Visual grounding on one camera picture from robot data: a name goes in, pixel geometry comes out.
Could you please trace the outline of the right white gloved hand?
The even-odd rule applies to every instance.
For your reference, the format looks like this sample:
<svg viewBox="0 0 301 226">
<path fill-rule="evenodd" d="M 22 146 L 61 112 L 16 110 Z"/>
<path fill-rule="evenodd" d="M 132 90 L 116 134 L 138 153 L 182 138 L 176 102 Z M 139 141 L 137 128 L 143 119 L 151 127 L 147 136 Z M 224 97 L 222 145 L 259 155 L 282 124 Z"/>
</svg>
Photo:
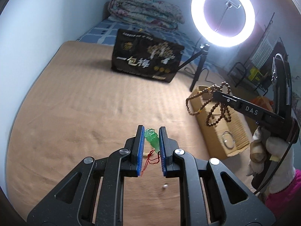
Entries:
<svg viewBox="0 0 301 226">
<path fill-rule="evenodd" d="M 264 133 L 261 127 L 258 127 L 252 137 L 250 144 L 250 161 L 247 169 L 247 176 L 254 176 L 260 174 L 264 169 L 264 162 L 267 159 L 267 155 L 270 154 L 276 158 L 284 158 L 282 164 L 276 171 L 274 177 L 280 177 L 287 179 L 295 177 L 295 168 L 293 165 L 293 148 L 289 148 L 288 153 L 284 156 L 287 151 L 289 144 L 280 138 L 268 137 L 264 144 Z"/>
</svg>

